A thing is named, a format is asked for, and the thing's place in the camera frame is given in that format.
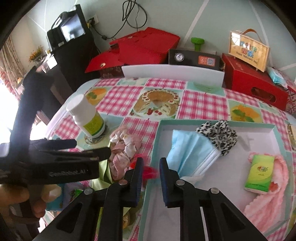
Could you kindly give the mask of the person left hand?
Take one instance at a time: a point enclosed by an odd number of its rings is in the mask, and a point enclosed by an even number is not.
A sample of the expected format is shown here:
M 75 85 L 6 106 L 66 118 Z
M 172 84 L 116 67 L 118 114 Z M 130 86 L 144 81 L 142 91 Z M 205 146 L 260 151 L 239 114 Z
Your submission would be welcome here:
M 49 185 L 45 185 L 41 197 L 34 202 L 32 211 L 34 216 L 41 218 L 45 215 L 46 205 L 49 202 Z M 10 205 L 18 204 L 29 200 L 29 190 L 25 187 L 1 184 L 1 215 L 6 222 L 11 221 Z

